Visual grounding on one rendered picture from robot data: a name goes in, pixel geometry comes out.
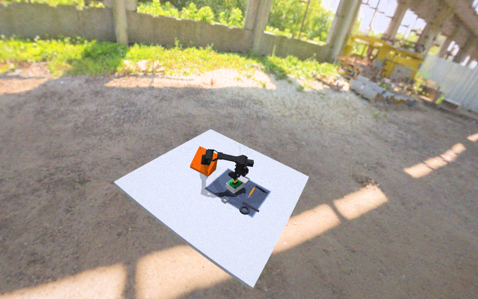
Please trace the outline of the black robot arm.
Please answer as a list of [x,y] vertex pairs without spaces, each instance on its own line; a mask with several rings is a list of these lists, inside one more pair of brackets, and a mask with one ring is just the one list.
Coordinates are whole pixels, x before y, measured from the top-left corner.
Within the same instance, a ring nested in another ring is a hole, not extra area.
[[[228,154],[223,154],[223,152],[217,152],[217,158],[213,159],[214,155],[214,149],[207,149],[205,154],[202,155],[201,159],[201,165],[210,165],[211,162],[214,162],[216,160],[227,160],[227,161],[232,161],[235,162],[239,167],[253,167],[254,166],[254,160],[247,159],[247,156],[245,155],[240,155],[240,156],[233,156],[233,155],[228,155]],[[248,173],[249,169],[239,169],[238,173],[240,173],[243,177],[245,177]]]

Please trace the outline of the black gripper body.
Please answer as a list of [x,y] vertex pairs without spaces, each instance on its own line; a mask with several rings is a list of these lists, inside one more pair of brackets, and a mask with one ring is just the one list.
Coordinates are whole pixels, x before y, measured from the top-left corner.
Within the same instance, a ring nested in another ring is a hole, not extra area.
[[228,173],[228,176],[230,176],[230,177],[233,178],[233,179],[235,179],[235,178],[237,177],[237,174],[238,174],[239,169],[243,169],[243,168],[244,168],[244,169],[247,169],[247,167],[244,167],[244,166],[242,166],[242,167],[239,167],[238,165],[235,165],[235,166],[236,166],[236,168],[234,169],[235,172],[229,172],[229,173]]

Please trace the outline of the green circuit board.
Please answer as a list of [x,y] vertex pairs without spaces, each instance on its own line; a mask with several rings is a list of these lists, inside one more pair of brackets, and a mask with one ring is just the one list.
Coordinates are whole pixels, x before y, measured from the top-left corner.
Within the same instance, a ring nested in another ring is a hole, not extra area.
[[[236,185],[233,185],[233,181],[234,181],[234,179],[231,180],[231,181],[229,181],[227,184],[230,185],[230,186],[233,187],[233,188],[234,188],[235,186],[236,186],[236,188],[237,188],[237,187],[239,187],[239,186],[241,185],[241,182],[240,182],[239,180],[238,180],[238,183],[237,183]],[[235,189],[236,189],[236,188],[235,188]]]

